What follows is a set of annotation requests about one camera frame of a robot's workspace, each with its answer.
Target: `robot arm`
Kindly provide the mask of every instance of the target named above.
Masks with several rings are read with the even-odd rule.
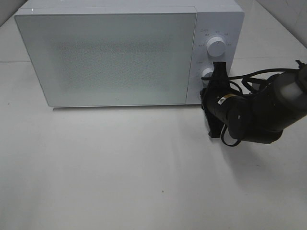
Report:
[[[201,91],[201,106],[209,124],[209,136],[222,138],[228,128],[232,138],[270,144],[283,130],[307,115],[307,65],[297,61],[299,69],[268,69],[229,78],[225,62],[214,62],[214,72],[206,88]],[[267,80],[252,78],[264,72],[283,71]],[[250,91],[234,90],[233,79],[242,79]],[[256,83],[259,89],[248,82]]]

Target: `white microwave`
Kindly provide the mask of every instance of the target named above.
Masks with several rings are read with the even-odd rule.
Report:
[[[52,107],[200,104],[243,18],[233,0],[29,0],[15,16]]]

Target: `white table surface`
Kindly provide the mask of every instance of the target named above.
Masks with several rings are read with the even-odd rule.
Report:
[[[231,75],[307,50],[246,11]],[[307,118],[271,145],[209,139],[198,106],[47,106],[13,18],[0,28],[1,230],[306,230]]]

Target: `black cable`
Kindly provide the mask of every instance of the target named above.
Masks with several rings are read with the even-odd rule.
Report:
[[[229,81],[229,83],[235,85],[239,89],[240,93],[243,94],[242,88],[237,83],[235,83],[231,80]]]
[[[242,79],[242,78],[250,78],[252,76],[262,74],[262,73],[271,73],[271,72],[288,72],[288,73],[297,73],[298,69],[289,69],[289,68],[277,68],[277,69],[263,69],[259,70],[253,73],[241,75],[241,76],[235,76],[235,77],[230,77],[229,80],[237,80],[237,79]],[[210,80],[210,78],[201,78],[204,81]]]
[[[223,144],[225,144],[225,145],[227,145],[227,146],[230,146],[230,147],[234,147],[234,146],[237,146],[238,144],[241,143],[240,140],[236,140],[236,142],[235,142],[234,144],[232,144],[232,145],[227,144],[227,143],[225,142],[225,140],[224,140],[224,135],[225,135],[226,130],[227,130],[227,125],[224,125],[223,130],[222,130],[222,133],[221,133],[221,140],[222,140]]]

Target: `perforated mesh screen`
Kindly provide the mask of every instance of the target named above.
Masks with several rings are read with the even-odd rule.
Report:
[[[50,106],[185,103],[195,14],[16,21]]]

